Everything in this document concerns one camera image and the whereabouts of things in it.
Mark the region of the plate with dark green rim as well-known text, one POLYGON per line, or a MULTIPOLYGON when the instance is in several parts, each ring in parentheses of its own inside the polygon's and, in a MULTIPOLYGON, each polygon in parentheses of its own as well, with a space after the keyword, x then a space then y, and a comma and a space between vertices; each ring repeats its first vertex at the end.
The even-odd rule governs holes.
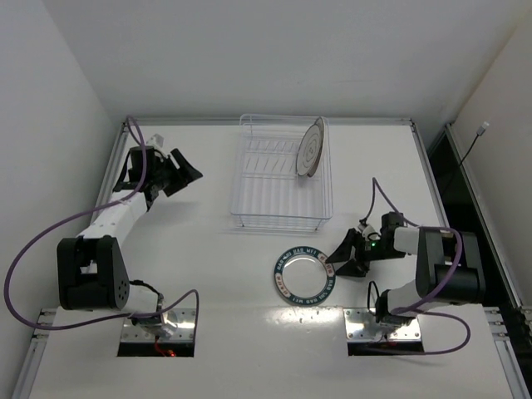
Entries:
POLYGON ((336 285, 334 267, 314 247, 296 246, 286 250, 273 267, 273 284, 279 296, 295 306, 323 303, 336 285))

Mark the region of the white wire dish rack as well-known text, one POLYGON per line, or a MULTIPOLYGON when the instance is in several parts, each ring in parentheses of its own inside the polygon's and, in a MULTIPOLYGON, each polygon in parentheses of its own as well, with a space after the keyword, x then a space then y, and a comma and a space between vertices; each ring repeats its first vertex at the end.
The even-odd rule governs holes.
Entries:
POLYGON ((242 229, 316 231, 333 216, 329 123, 313 177, 298 176, 296 157, 319 116, 244 114, 230 214, 242 229))

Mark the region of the white plate green clover design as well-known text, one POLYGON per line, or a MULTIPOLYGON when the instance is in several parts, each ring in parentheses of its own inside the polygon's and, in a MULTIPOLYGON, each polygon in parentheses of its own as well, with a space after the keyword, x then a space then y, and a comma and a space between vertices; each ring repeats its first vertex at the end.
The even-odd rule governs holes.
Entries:
POLYGON ((296 173, 298 176, 307 176, 318 153, 318 127, 313 123, 305 132, 296 157, 296 173))

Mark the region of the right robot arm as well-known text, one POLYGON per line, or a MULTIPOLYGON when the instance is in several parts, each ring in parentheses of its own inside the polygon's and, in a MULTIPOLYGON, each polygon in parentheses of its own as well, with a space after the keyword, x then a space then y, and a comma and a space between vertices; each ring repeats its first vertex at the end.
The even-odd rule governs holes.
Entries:
POLYGON ((478 240, 473 233, 442 227, 409 227, 402 214, 389 212, 376 231, 366 221, 348 230, 328 256, 339 276, 362 278, 376 261, 416 257, 414 278, 382 291, 374 318, 383 326, 407 325, 433 308, 482 303, 486 284, 478 240))

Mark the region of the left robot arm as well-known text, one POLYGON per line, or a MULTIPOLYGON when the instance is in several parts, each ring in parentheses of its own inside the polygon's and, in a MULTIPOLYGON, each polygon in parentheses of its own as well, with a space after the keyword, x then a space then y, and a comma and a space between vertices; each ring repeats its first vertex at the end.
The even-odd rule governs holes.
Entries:
POLYGON ((175 312, 163 309, 164 297, 151 285, 129 278, 121 247, 159 194, 174 195, 202 176, 178 149, 165 154, 157 145, 130 148, 112 190, 113 205, 75 238, 57 245, 61 306, 124 313, 155 337, 175 334, 175 312))

